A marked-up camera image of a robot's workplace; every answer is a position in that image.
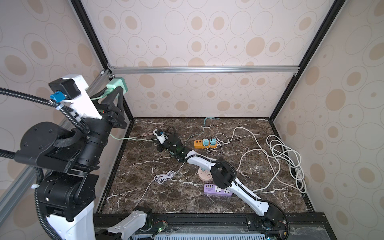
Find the mint green plug adapter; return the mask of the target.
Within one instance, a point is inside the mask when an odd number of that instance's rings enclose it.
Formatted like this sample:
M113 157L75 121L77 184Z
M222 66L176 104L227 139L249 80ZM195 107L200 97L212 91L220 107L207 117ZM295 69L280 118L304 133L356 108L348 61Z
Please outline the mint green plug adapter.
M123 89L123 94L125 94L128 91L128 87L127 87L127 84L125 82L125 79L122 77L115 77L106 85L107 89L105 91L105 94L109 95L117 87L121 87Z

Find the orange power strip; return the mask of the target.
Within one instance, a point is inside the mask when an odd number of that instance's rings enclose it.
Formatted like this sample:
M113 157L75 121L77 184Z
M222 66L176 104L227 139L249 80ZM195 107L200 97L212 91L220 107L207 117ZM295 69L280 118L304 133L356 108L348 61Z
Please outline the orange power strip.
M218 144L215 139L203 139L194 141L195 149L216 149Z

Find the round pink power strip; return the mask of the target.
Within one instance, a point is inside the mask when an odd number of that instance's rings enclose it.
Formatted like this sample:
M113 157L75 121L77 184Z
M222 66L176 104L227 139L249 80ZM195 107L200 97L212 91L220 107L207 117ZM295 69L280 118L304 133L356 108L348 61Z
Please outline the round pink power strip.
M199 168L198 176L203 182L209 183L213 181L213 177L209 170L203 170L202 168Z

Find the purple power strip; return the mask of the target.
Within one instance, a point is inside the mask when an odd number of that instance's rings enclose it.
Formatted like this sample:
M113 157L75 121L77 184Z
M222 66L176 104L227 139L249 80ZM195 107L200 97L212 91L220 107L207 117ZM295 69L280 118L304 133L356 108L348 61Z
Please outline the purple power strip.
M215 184L205 184L204 193L209 196L231 197L232 192L227 189L221 189Z

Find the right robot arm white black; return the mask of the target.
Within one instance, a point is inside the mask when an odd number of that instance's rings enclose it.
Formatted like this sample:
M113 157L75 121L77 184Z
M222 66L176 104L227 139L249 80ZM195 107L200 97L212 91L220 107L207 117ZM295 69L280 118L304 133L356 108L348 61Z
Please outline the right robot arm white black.
M284 211L276 204L263 200L248 189L237 177L236 169L223 159L211 159L198 154L182 144L175 128L170 126L165 131L155 129L159 152L167 150L179 163L187 163L210 171L214 184L223 190L229 190L244 201L259 216L258 225L266 231L285 231L287 236L290 225Z

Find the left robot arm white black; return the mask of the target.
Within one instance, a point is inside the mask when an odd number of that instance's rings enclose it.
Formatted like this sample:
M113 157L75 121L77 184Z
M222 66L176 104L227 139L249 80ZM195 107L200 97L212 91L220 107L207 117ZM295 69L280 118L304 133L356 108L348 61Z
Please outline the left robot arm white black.
M9 89L1 94L47 105L59 110L74 125L66 130L51 122L31 127L16 152L1 150L1 156L31 166L37 175L35 205L39 222L53 240L130 240L139 231L152 228L150 209L137 207L118 224L95 231L93 211L99 159L112 128L125 128L122 87L115 88L100 103L90 98L101 119L82 118L69 107Z

